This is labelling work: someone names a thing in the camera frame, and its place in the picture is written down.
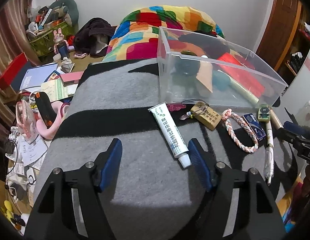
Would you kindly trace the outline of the white floral pen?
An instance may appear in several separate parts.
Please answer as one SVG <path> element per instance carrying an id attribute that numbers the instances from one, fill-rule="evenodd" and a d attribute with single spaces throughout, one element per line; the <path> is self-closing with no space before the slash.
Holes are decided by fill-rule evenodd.
<path id="1" fill-rule="evenodd" d="M 266 146 L 266 157 L 264 165 L 264 177 L 267 185 L 271 185 L 272 178 L 274 176 L 274 141 L 271 121 L 266 122 L 266 135 L 267 135 L 267 146 Z"/>

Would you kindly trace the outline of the pale green tube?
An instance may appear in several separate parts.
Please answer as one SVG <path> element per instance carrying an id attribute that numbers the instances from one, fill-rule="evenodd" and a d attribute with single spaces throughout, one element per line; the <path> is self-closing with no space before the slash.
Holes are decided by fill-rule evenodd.
<path id="1" fill-rule="evenodd" d="M 230 86 L 234 90 L 236 90 L 239 94 L 241 94 L 249 103 L 251 103 L 253 106 L 258 104 L 259 99 L 253 93 L 251 93 L 249 90 L 244 88 L 240 83 L 238 83 L 232 77 L 230 77 L 229 79 L 230 79 Z"/>

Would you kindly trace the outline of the white ointment tube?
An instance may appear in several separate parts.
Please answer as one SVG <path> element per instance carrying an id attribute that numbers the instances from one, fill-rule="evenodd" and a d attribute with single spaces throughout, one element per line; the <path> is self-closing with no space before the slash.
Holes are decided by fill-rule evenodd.
<path id="1" fill-rule="evenodd" d="M 172 154 L 182 168 L 191 166 L 188 148 L 167 108 L 166 103 L 160 103 L 148 109 L 155 118 Z"/>

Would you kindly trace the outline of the beige cream tube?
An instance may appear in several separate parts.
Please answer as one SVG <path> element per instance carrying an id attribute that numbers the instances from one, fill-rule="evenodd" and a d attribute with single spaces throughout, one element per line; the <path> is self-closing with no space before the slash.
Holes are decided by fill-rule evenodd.
<path id="1" fill-rule="evenodd" d="M 196 88 L 201 96 L 209 96 L 212 90 L 212 70 L 213 66 L 210 62 L 199 61 L 199 70 L 196 74 Z"/>

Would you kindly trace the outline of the blue card box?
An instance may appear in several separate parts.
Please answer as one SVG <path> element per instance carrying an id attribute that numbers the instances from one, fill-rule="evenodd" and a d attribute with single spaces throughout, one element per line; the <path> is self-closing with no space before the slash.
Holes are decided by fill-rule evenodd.
<path id="1" fill-rule="evenodd" d="M 252 129 L 254 134 L 257 137 L 258 142 L 262 141 L 266 137 L 266 132 L 264 131 L 263 127 L 256 119 L 255 115 L 252 113 L 244 114 L 242 116 L 244 121 L 248 124 L 248 126 Z"/>

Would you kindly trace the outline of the teal tape roll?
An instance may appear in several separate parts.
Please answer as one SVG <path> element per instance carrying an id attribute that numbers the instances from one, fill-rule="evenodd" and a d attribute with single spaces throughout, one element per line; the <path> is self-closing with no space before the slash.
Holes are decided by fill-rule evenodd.
<path id="1" fill-rule="evenodd" d="M 219 91 L 226 91 L 230 86 L 230 79 L 227 74 L 224 72 L 214 70 L 212 72 L 212 85 L 214 88 L 217 88 Z"/>

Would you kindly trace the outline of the clear plastic storage box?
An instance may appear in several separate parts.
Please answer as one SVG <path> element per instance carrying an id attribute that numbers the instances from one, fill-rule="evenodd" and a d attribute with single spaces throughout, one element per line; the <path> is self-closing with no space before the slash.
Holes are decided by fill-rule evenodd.
<path id="1" fill-rule="evenodd" d="M 158 37 L 160 100 L 201 99 L 219 109 L 273 105 L 287 87 L 253 51 L 219 37 L 161 27 Z"/>

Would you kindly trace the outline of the green glass bottle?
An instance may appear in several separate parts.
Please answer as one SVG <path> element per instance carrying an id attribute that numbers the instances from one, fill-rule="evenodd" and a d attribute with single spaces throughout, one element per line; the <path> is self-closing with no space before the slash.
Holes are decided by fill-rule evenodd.
<path id="1" fill-rule="evenodd" d="M 200 61 L 185 59 L 180 56 L 173 58 L 172 68 L 172 84 L 175 86 L 181 86 L 186 89 L 196 87 L 196 75 L 200 68 Z"/>

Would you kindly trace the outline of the black garment on bed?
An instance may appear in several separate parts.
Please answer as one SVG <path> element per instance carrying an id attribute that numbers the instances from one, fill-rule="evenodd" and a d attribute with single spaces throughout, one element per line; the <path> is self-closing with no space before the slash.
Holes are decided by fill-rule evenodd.
<path id="1" fill-rule="evenodd" d="M 213 36 L 191 33 L 180 36 L 178 40 L 198 46 L 211 59 L 217 60 L 225 53 L 230 53 L 229 47 Z"/>

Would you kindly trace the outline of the wooden door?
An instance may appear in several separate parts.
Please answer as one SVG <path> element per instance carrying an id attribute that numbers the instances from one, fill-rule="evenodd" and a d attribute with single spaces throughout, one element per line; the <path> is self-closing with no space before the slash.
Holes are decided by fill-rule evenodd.
<path id="1" fill-rule="evenodd" d="M 301 10 L 300 0 L 273 0 L 268 23 L 256 53 L 276 72 L 291 47 Z"/>

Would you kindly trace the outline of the rabbit figurine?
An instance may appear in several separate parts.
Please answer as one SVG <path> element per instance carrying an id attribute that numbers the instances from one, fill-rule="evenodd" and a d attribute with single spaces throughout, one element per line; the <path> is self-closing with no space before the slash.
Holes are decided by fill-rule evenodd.
<path id="1" fill-rule="evenodd" d="M 58 30 L 53 31 L 53 41 L 54 41 L 54 53 L 60 54 L 61 59 L 69 58 L 69 44 L 67 40 L 64 38 L 62 33 L 62 29 L 58 28 Z"/>

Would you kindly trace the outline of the colourful patchwork quilt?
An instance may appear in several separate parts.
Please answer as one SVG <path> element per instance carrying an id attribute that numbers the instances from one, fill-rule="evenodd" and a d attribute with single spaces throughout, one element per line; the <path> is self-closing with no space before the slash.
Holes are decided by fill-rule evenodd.
<path id="1" fill-rule="evenodd" d="M 224 38 L 222 29 L 203 11 L 171 5 L 145 7 L 128 14 L 116 27 L 103 62 L 156 58 L 160 27 Z"/>

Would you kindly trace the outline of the striped curtain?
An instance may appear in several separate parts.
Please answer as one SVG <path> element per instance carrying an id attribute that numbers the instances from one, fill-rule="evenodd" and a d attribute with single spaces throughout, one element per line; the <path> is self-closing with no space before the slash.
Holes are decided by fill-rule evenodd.
<path id="1" fill-rule="evenodd" d="M 0 76 L 11 61 L 24 52 L 33 65 L 40 60 L 26 37 L 27 10 L 32 0 L 8 0 L 0 12 Z"/>

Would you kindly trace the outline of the grey neck pillow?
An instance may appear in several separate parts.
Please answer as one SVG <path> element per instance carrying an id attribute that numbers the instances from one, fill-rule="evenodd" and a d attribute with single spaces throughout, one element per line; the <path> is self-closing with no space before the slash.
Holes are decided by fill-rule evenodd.
<path id="1" fill-rule="evenodd" d="M 79 11 L 74 0 L 56 0 L 49 6 L 49 9 L 58 14 L 58 19 L 63 19 L 69 26 L 77 25 Z"/>

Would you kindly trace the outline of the wooden tag keychain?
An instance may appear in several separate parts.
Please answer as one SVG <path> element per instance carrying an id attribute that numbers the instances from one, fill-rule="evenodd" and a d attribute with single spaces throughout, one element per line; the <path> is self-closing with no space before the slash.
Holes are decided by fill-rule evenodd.
<path id="1" fill-rule="evenodd" d="M 197 102 L 192 109 L 191 118 L 197 119 L 206 128 L 213 131 L 220 123 L 222 116 L 203 101 Z"/>

